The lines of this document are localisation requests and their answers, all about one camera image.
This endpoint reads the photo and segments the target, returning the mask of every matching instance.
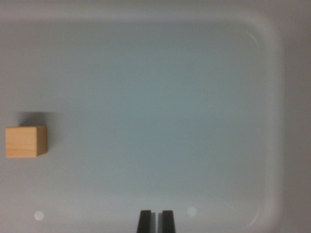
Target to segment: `white tray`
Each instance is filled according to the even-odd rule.
[[[134,233],[150,209],[177,233],[272,232],[280,44],[239,8],[3,5],[0,231]],[[5,157],[5,127],[40,124],[47,154]]]

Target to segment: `wooden block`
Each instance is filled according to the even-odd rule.
[[[8,127],[5,129],[6,157],[37,157],[48,152],[46,126]]]

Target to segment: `wooden cube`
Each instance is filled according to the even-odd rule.
[[[48,152],[46,126],[8,127],[5,129],[6,157],[37,157]]]

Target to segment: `light blue surface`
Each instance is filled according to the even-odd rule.
[[[2,232],[135,232],[142,209],[174,210],[178,233],[248,232],[269,201],[266,136],[281,114],[268,106],[256,30],[9,22],[0,32],[1,128],[41,112],[49,131],[35,159],[5,158],[1,140]]]

